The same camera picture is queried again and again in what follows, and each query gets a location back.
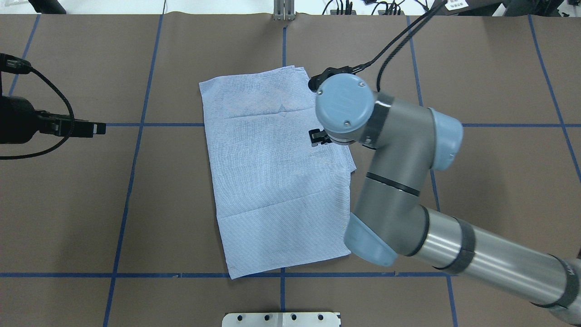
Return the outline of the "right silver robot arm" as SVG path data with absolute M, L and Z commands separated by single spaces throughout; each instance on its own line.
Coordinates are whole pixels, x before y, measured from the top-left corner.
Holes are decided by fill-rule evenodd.
M 399 255 L 416 258 L 580 325 L 579 259 L 532 250 L 419 203 L 430 170 L 447 169 L 459 151 L 457 119 L 374 92 L 353 73 L 322 73 L 308 87 L 322 125 L 310 131 L 312 143 L 359 143 L 375 152 L 344 235 L 353 254 L 385 267 Z

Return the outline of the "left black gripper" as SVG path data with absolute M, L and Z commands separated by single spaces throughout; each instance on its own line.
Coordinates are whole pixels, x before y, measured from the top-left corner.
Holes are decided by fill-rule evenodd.
M 23 97 L 2 96 L 0 100 L 0 143 L 25 144 L 35 133 L 58 136 L 72 132 L 70 138 L 93 138 L 106 134 L 106 124 L 86 120 L 60 119 L 56 122 L 46 110 L 36 110 Z

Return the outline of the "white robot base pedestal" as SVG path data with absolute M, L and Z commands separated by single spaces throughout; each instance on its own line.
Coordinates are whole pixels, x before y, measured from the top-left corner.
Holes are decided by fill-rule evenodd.
M 230 313 L 222 327 L 341 327 L 338 312 L 254 312 Z

